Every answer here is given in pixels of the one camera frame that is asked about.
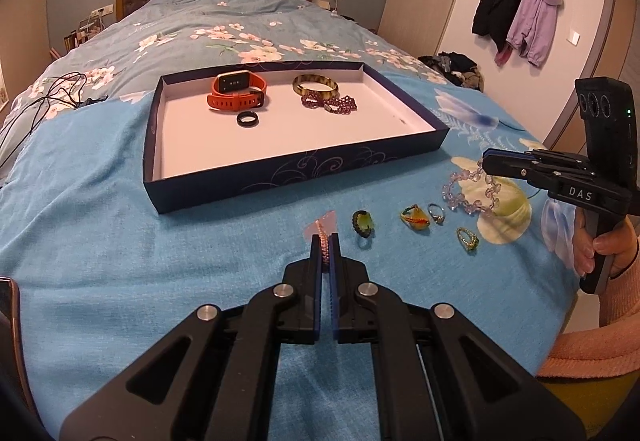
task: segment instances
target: orange smartwatch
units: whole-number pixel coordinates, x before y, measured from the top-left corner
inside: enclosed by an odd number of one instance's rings
[[[248,110],[264,105],[267,82],[251,71],[225,72],[215,77],[207,104],[217,110]]]

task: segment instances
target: silver pivot bolt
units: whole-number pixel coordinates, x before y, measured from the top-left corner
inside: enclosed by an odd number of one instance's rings
[[[273,288],[273,294],[278,298],[286,298],[293,294],[293,286],[289,284],[278,284]]]
[[[373,282],[363,282],[358,286],[358,293],[362,296],[373,296],[378,292],[378,286]]]
[[[203,322],[208,322],[218,316],[218,310],[211,304],[206,304],[198,308],[196,315]]]
[[[453,307],[451,307],[449,304],[438,304],[436,305],[436,309],[434,309],[433,312],[436,313],[436,316],[438,318],[442,318],[443,320],[451,318],[455,314]]]

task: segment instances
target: white wall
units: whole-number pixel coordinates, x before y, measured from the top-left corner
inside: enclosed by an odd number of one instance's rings
[[[464,53],[477,62],[484,75],[485,93],[542,141],[571,96],[574,80],[580,77],[604,0],[564,0],[556,38],[541,69],[529,65],[515,52],[502,69],[495,65],[495,44],[471,33],[479,1],[456,0],[439,50]],[[566,40],[571,29],[580,33],[577,47]]]
[[[0,60],[10,100],[50,65],[47,0],[0,0]]]

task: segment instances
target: blue blanket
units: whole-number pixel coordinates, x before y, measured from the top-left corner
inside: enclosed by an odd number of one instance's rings
[[[285,59],[378,68],[450,126],[442,149],[159,216],[142,184],[159,76]],[[237,306],[280,281],[289,262],[308,255],[303,228],[328,210],[337,212],[342,253],[363,261],[372,280],[408,303],[452,303],[532,373],[546,357],[577,289],[562,265],[570,261],[571,208],[500,179],[494,213],[447,210],[429,233],[398,216],[412,204],[444,206],[450,174],[476,169],[487,147],[540,147],[480,92],[448,84],[356,24],[298,0],[153,0],[50,66],[13,115],[71,71],[88,75],[71,96],[108,100],[77,110],[34,105],[46,119],[0,190],[1,274],[21,289],[28,376],[52,435],[198,305]],[[20,132],[12,129],[12,146]],[[454,188],[487,202],[483,179]],[[361,208],[376,224],[370,247],[351,228]],[[458,242],[460,226],[480,238],[472,255]],[[369,348],[332,342],[327,305],[319,344],[282,349],[270,439],[379,437]]]

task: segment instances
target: purple jacket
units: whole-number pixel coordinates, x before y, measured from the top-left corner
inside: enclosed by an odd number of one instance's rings
[[[511,24],[507,43],[536,67],[546,60],[556,34],[562,0],[522,0]]]

